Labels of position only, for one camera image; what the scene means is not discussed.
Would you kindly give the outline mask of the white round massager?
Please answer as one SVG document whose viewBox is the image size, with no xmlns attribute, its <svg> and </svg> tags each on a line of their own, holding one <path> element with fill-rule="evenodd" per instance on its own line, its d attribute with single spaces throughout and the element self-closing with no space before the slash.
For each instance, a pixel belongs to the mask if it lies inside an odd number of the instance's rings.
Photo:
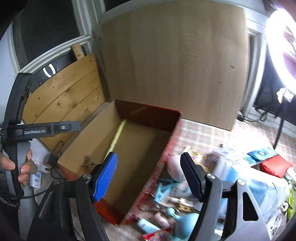
<svg viewBox="0 0 296 241">
<path fill-rule="evenodd" d="M 181 167 L 180 155 L 169 155 L 166 162 L 166 169 L 173 180 L 177 182 L 183 182 L 185 180 L 185 175 Z"/>
</svg>

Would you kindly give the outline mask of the yellow long sachet stick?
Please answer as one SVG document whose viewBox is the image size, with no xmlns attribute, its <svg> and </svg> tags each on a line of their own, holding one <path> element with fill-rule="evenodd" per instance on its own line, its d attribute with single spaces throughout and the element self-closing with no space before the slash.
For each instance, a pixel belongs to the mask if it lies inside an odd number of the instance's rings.
<svg viewBox="0 0 296 241">
<path fill-rule="evenodd" d="M 115 133 L 115 135 L 113 137 L 113 140 L 112 140 L 112 142 L 111 142 L 111 144 L 110 144 L 110 146 L 109 146 L 109 148 L 108 148 L 108 150 L 106 152 L 105 157 L 107 157 L 110 152 L 113 152 L 113 150 L 115 148 L 115 145 L 118 142 L 119 137 L 121 136 L 121 133 L 123 131 L 123 128 L 125 127 L 126 121 L 127 120 L 123 120 L 120 123 L 120 125 L 119 125 L 119 127 L 118 127 L 118 129 L 117 129 L 117 131 L 116 131 L 116 133 Z"/>
</svg>

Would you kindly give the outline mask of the light blue cream tube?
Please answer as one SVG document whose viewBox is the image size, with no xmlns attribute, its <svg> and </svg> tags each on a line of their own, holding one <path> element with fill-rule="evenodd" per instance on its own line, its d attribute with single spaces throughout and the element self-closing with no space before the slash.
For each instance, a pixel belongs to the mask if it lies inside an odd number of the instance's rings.
<svg viewBox="0 0 296 241">
<path fill-rule="evenodd" d="M 142 230 L 144 233 L 153 233 L 161 230 L 159 227 L 144 218 L 137 219 L 136 224 L 137 227 L 140 228 L 140 230 Z"/>
</svg>

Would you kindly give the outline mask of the red cardboard box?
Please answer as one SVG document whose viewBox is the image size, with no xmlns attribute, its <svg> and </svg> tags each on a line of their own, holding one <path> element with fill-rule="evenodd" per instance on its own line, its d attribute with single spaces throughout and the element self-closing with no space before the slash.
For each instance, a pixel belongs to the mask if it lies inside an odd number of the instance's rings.
<svg viewBox="0 0 296 241">
<path fill-rule="evenodd" d="M 125 127 L 115 145 L 117 167 L 97 212 L 113 225 L 131 223 L 152 193 L 180 132 L 181 113 L 147 104 L 115 100 L 102 110 L 63 152 L 58 166 L 69 181 L 103 162 L 123 120 Z"/>
</svg>

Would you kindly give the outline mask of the blue plastic clothes clip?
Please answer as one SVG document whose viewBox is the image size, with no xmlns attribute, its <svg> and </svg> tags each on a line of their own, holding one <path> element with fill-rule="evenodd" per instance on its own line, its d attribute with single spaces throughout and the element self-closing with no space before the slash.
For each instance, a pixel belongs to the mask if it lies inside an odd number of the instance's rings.
<svg viewBox="0 0 296 241">
<path fill-rule="evenodd" d="M 169 195 L 171 190 L 179 184 L 180 182 L 171 182 L 167 185 L 163 185 L 160 182 L 154 195 L 154 202 L 160 204 L 165 199 L 165 197 Z"/>
</svg>

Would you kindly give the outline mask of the red pouch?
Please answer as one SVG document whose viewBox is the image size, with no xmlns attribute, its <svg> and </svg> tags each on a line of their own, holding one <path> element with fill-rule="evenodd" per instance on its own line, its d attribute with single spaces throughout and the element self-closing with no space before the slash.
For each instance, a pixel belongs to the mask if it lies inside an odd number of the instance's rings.
<svg viewBox="0 0 296 241">
<path fill-rule="evenodd" d="M 293 164 L 286 161 L 282 156 L 276 155 L 262 162 L 260 164 L 260 171 L 283 178 L 287 170 L 292 166 Z"/>
</svg>

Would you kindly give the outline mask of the blue wet wipes pack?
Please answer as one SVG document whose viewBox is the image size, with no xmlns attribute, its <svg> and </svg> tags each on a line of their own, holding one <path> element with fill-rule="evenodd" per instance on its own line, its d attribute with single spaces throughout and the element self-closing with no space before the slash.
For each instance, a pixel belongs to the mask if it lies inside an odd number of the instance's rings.
<svg viewBox="0 0 296 241">
<path fill-rule="evenodd" d="M 247 153 L 247 156 L 245 157 L 245 159 L 251 166 L 254 166 L 276 155 L 278 154 L 274 149 L 263 148 L 263 149 L 259 149 L 259 150 L 255 150 Z"/>
</svg>

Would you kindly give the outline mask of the blue baby bottle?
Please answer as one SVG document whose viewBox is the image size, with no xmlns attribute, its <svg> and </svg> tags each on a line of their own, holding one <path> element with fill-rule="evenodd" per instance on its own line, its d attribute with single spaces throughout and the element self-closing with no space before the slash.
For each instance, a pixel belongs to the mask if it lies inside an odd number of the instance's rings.
<svg viewBox="0 0 296 241">
<path fill-rule="evenodd" d="M 175 220 L 174 233 L 181 240 L 188 240 L 199 218 L 198 213 L 188 213 L 182 216 L 176 214 L 174 208 L 166 209 L 167 216 L 173 217 Z"/>
</svg>

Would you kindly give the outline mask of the pine plank panel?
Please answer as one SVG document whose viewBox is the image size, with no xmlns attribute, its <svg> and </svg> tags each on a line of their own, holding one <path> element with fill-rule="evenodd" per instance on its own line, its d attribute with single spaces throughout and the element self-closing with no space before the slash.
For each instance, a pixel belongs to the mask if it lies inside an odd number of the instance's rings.
<svg viewBox="0 0 296 241">
<path fill-rule="evenodd" d="M 84 123 L 106 101 L 103 85 L 95 55 L 89 54 L 53 75 L 30 95 L 23 121 Z"/>
</svg>

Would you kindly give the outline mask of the light wood board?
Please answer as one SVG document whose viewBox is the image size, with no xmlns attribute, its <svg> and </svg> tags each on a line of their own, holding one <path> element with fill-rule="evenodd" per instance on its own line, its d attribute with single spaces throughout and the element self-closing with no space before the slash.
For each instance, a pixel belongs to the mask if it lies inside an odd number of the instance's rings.
<svg viewBox="0 0 296 241">
<path fill-rule="evenodd" d="M 233 128 L 248 72 L 242 8 L 212 1 L 153 4 L 107 21 L 101 31 L 113 100 Z"/>
</svg>

